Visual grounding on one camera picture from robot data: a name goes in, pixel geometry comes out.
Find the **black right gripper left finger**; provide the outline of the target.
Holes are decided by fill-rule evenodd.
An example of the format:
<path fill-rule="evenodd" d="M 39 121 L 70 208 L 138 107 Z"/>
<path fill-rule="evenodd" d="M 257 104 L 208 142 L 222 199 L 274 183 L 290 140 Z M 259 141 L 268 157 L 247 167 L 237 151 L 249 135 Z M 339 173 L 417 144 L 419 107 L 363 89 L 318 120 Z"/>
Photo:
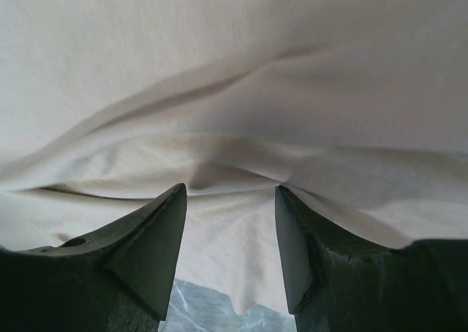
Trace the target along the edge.
<path fill-rule="evenodd" d="M 65 244 L 1 251 L 3 331 L 156 331 L 165 320 L 186 220 L 176 184 Z"/>

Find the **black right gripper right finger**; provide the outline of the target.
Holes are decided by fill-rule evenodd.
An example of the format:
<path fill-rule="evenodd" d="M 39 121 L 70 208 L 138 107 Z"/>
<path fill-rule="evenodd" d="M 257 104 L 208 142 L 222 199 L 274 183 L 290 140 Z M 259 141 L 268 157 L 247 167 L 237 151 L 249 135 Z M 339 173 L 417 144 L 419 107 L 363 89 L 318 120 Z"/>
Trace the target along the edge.
<path fill-rule="evenodd" d="M 390 249 L 275 191 L 287 308 L 298 331 L 465 331 L 467 242 Z"/>

